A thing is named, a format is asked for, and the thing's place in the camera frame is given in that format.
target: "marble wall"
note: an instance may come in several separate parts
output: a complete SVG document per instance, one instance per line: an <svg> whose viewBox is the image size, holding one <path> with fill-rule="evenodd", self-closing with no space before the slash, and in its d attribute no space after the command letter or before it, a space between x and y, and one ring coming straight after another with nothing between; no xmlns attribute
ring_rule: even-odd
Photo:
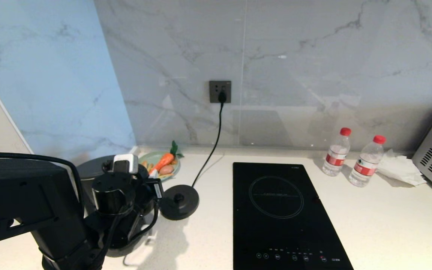
<svg viewBox="0 0 432 270"><path fill-rule="evenodd" d="M432 0L95 0L137 142L414 150L432 124Z"/></svg>
<svg viewBox="0 0 432 270"><path fill-rule="evenodd" d="M0 98L36 154L78 164L135 144L91 0L0 0Z"/></svg>

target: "wall socket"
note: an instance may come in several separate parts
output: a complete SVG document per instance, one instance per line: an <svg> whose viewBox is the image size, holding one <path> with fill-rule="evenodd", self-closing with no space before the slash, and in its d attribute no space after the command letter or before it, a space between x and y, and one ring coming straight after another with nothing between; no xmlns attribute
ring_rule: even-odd
<svg viewBox="0 0 432 270"><path fill-rule="evenodd" d="M219 103L218 95L226 93L226 102L231 103L231 81L209 81L209 102Z"/></svg>

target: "plate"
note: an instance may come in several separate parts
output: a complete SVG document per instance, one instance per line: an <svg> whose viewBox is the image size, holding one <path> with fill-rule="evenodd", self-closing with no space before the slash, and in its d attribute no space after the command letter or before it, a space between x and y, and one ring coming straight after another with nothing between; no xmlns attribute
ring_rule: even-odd
<svg viewBox="0 0 432 270"><path fill-rule="evenodd" d="M139 158L139 164L142 164L144 161L148 162L148 164L157 164L159 162L159 160L161 159L161 157L163 157L164 154L166 154L167 152L151 152L148 153L142 157ZM167 177L163 177L160 178L161 181L165 181L167 179L173 178L173 176L176 175L176 173L178 173L178 171L180 170L180 159L176 156L175 159L178 161L178 164L173 165L174 166L174 171L172 172L174 175L172 176L167 176Z"/></svg>

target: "black induction cooker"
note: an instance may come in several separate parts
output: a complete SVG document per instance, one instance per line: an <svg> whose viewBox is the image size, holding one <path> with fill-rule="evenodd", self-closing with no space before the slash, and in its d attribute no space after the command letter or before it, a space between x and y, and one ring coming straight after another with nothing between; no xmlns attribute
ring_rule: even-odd
<svg viewBox="0 0 432 270"><path fill-rule="evenodd" d="M352 270L302 165L233 164L234 270Z"/></svg>

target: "toy carrot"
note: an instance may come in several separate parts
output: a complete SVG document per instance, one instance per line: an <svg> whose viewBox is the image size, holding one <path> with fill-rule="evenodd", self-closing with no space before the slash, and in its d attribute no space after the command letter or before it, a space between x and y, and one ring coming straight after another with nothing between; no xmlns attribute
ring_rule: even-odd
<svg viewBox="0 0 432 270"><path fill-rule="evenodd" d="M151 174L154 170L159 171L161 168L163 168L164 166L170 164L171 162L173 162L173 160L176 157L176 152L178 151L178 145L176 144L175 141L173 141L171 143L171 150L169 151L169 153L165 153L161 159L159 160L159 162L149 171L149 174Z"/></svg>

